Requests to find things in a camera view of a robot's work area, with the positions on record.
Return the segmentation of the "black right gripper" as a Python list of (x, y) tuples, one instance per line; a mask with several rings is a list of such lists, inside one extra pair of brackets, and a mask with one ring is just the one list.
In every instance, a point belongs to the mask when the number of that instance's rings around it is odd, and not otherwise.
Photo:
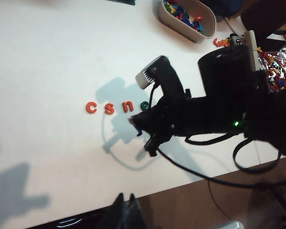
[(187, 89), (181, 90), (162, 89), (163, 96), (154, 106), (149, 106), (129, 118), (129, 123), (138, 132), (146, 132), (150, 135), (144, 145), (149, 156), (157, 156), (160, 145), (171, 140), (173, 136), (187, 136), (186, 123), (188, 118), (182, 113), (181, 106), (190, 101), (191, 94)]

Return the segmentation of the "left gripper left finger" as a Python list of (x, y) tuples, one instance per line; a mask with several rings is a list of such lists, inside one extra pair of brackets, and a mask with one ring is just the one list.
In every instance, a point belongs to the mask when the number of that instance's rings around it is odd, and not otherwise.
[(123, 193), (120, 193), (112, 204), (108, 212), (108, 228), (123, 229), (123, 218), (125, 210), (125, 201)]

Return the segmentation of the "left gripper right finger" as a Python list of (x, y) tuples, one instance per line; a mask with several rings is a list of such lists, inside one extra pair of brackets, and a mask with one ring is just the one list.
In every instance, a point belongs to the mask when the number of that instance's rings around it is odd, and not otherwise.
[(141, 207), (135, 198), (134, 194), (130, 195), (126, 202), (124, 214), (124, 228), (125, 229), (145, 229), (146, 223), (144, 221)]

